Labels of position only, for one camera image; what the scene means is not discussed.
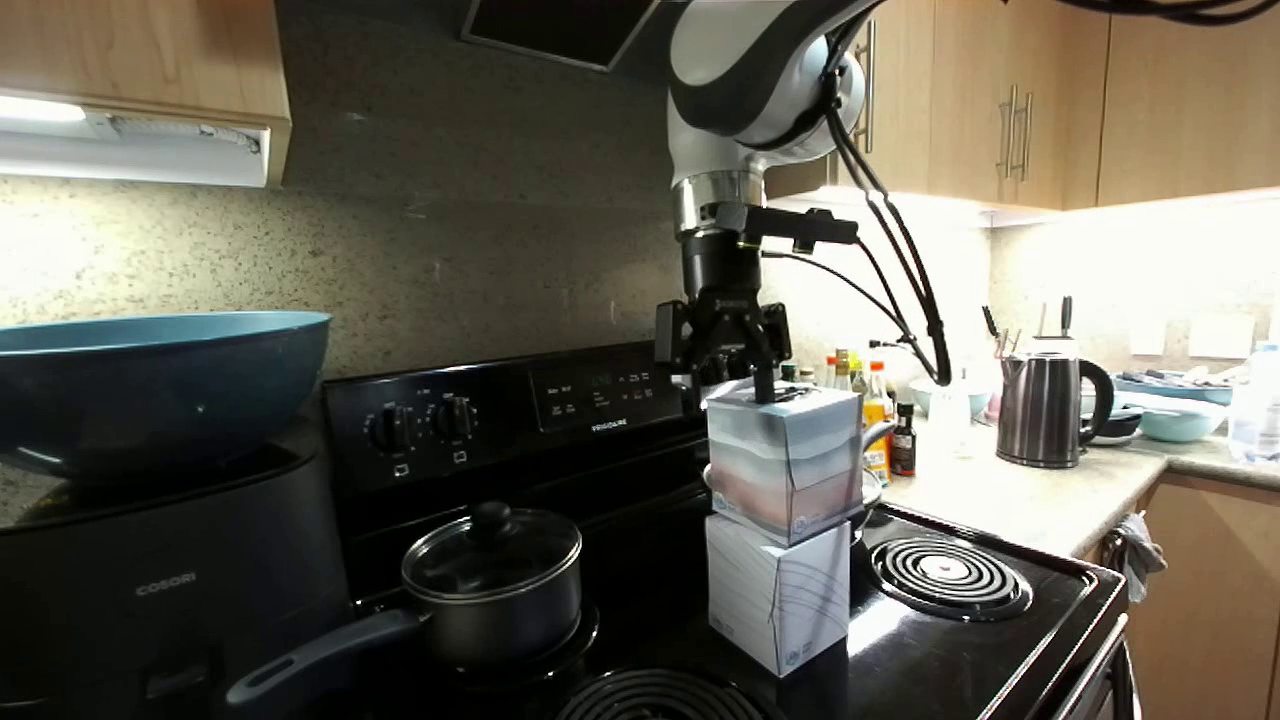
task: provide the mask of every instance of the black stove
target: black stove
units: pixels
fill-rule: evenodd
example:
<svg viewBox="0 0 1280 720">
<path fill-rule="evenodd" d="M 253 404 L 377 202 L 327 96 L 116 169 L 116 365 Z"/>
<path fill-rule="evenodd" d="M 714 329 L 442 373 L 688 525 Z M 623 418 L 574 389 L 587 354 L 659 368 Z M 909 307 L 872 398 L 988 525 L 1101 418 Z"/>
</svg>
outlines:
<svg viewBox="0 0 1280 720">
<path fill-rule="evenodd" d="M 483 671 L 377 647 L 337 717 L 1051 717 L 1123 625 L 1107 567 L 867 504 L 845 643 L 776 682 L 703 621 L 703 418 L 652 344 L 332 379 L 325 418 L 355 613 L 402 606 L 398 553 L 466 504 L 584 529 L 584 613 L 555 647 Z"/>
</svg>

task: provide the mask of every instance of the pot lid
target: pot lid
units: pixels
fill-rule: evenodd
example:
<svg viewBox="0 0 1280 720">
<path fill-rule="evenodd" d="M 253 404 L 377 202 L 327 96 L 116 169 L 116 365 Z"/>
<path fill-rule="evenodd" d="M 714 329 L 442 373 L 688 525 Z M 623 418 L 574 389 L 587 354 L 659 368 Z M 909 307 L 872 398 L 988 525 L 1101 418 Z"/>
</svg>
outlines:
<svg viewBox="0 0 1280 720">
<path fill-rule="evenodd" d="M 562 516 L 508 504 L 421 538 L 398 564 L 406 594 L 427 601 L 493 601 L 555 579 L 580 555 L 580 531 Z"/>
</svg>

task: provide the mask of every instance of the black kettle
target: black kettle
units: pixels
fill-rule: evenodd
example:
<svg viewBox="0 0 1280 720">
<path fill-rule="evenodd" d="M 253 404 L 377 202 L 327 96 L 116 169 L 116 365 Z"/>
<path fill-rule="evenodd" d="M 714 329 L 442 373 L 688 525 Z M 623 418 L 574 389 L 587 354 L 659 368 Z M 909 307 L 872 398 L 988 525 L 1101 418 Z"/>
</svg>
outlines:
<svg viewBox="0 0 1280 720">
<path fill-rule="evenodd" d="M 1078 389 L 1090 384 L 1090 419 L 1078 419 Z M 1075 469 L 1090 432 L 1116 404 L 1112 376 L 1068 347 L 1004 358 L 997 455 L 1026 469 Z"/>
</svg>

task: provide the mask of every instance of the white countertop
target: white countertop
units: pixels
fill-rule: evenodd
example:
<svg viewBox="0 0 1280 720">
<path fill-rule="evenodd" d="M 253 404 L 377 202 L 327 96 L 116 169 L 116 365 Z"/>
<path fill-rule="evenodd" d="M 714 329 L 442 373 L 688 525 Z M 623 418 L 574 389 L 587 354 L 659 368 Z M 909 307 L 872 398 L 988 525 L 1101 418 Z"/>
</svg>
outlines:
<svg viewBox="0 0 1280 720">
<path fill-rule="evenodd" d="M 1280 487 L 1280 463 L 1237 463 L 1224 442 L 1087 449 L 1075 469 L 1020 469 L 997 455 L 979 430 L 959 449 L 921 424 L 913 480 L 887 480 L 882 504 L 1026 546 L 1083 555 L 1164 475 L 1164 469 Z"/>
</svg>

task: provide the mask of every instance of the stove knob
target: stove knob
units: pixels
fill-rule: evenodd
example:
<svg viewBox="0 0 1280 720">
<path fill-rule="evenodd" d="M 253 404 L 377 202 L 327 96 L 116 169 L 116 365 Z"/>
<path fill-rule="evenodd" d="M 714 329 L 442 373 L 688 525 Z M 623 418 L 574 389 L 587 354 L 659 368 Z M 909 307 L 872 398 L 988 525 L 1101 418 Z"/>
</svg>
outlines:
<svg viewBox="0 0 1280 720">
<path fill-rule="evenodd" d="M 366 418 L 365 436 L 377 451 L 402 455 L 411 451 L 411 411 L 388 404 Z"/>
<path fill-rule="evenodd" d="M 442 445 L 476 442 L 481 411 L 466 398 L 441 398 L 432 404 L 432 436 Z"/>
</svg>

